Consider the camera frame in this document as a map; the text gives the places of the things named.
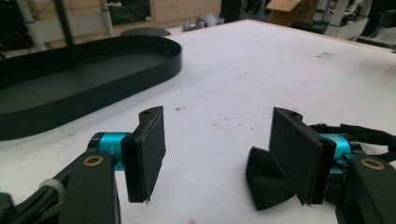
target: white table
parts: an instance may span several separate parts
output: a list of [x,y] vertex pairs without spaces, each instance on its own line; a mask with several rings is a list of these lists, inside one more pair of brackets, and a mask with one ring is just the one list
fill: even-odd
[[167,152],[149,204],[127,202],[123,223],[337,223],[330,204],[296,197],[256,211],[245,179],[251,147],[267,148],[274,106],[304,122],[396,133],[396,55],[255,21],[173,35],[180,74],[52,131],[0,142],[0,191],[16,203],[82,153],[97,132],[132,132],[163,105]]

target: black oval tray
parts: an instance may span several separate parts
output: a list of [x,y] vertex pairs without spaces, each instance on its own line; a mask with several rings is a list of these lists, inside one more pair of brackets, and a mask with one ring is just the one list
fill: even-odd
[[181,46],[120,36],[0,61],[0,140],[43,133],[162,83]]

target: black fabric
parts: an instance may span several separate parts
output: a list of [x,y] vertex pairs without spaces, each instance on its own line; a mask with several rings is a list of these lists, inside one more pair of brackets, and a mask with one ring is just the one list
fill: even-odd
[[344,175],[330,174],[329,182],[326,188],[326,194],[324,196],[324,199],[328,203],[336,205],[341,202],[341,193],[343,192],[344,180]]
[[289,181],[269,151],[255,147],[250,150],[246,177],[257,210],[272,207],[294,196]]

